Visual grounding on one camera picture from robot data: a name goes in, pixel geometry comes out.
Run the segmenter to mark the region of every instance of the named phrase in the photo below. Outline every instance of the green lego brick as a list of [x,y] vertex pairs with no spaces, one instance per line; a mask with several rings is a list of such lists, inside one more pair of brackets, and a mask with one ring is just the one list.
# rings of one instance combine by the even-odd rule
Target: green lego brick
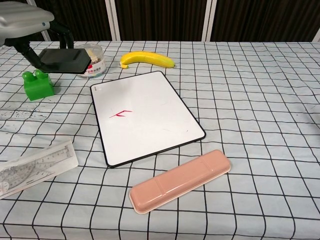
[[40,70],[35,75],[26,71],[22,74],[24,91],[30,101],[55,95],[53,83],[47,73]]

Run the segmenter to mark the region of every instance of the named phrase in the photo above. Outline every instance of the toy banana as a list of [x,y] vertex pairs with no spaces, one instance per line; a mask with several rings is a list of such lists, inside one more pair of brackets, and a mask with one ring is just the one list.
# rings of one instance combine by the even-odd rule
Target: toy banana
[[127,69],[128,64],[132,63],[154,64],[163,68],[173,68],[175,66],[175,62],[172,61],[171,58],[155,52],[148,51],[133,51],[121,57],[121,68]]

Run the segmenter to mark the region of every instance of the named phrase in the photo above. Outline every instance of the clear plastic ruler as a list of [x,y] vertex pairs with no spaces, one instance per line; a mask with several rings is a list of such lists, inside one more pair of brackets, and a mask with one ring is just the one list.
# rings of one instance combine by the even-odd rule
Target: clear plastic ruler
[[78,166],[69,140],[0,164],[0,199],[51,179]]

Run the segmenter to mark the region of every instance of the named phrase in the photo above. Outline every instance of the white tablecloth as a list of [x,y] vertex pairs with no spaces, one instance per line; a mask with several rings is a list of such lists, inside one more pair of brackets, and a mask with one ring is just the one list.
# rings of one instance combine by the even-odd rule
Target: white tablecloth
[[[58,42],[32,42],[57,48]],[[0,48],[0,160],[73,141],[79,166],[0,200],[2,239],[258,240],[320,238],[320,44],[108,42],[107,72],[50,74],[56,95],[29,101],[14,48]],[[129,51],[156,51],[175,68],[121,69]],[[107,168],[92,84],[163,71],[206,131],[202,141]],[[131,187],[214,149],[231,171],[149,214]]]

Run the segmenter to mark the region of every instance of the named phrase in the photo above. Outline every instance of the pink pencil case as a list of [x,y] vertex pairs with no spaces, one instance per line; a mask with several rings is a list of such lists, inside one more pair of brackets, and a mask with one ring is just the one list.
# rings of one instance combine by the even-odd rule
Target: pink pencil case
[[134,210],[146,214],[230,171],[229,159],[211,151],[134,186],[129,197]]

